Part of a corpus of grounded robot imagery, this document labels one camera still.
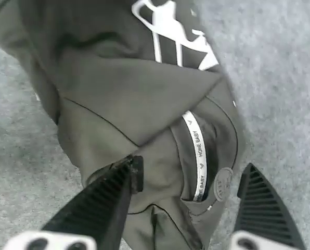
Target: grip teeth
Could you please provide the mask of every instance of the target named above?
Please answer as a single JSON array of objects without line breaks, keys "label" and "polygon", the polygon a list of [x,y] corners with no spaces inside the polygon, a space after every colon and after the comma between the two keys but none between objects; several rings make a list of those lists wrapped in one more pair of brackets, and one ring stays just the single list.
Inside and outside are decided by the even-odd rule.
[{"label": "grip teeth", "polygon": [[243,172],[237,196],[241,202],[235,231],[245,230],[285,245],[305,249],[283,201],[251,163]]}]

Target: round badge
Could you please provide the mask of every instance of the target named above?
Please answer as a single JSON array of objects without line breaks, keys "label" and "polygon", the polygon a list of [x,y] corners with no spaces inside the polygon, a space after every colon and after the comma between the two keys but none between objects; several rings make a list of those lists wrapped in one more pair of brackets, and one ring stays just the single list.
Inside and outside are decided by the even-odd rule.
[{"label": "round badge", "polygon": [[230,185],[234,173],[231,168],[219,170],[214,180],[214,194],[219,202],[224,201],[230,194]]}]

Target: black plastic piece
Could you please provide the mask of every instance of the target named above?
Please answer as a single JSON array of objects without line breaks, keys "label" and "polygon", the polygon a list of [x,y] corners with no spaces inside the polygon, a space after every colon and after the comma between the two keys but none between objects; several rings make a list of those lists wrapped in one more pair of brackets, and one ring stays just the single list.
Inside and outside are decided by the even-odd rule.
[{"label": "black plastic piece", "polygon": [[68,202],[42,230],[91,236],[97,249],[118,250],[132,193],[142,191],[142,181],[142,157],[128,157]]},{"label": "black plastic piece", "polygon": [[234,231],[245,230],[301,250],[306,249],[283,201],[251,163],[242,174],[237,196],[241,202]]}]

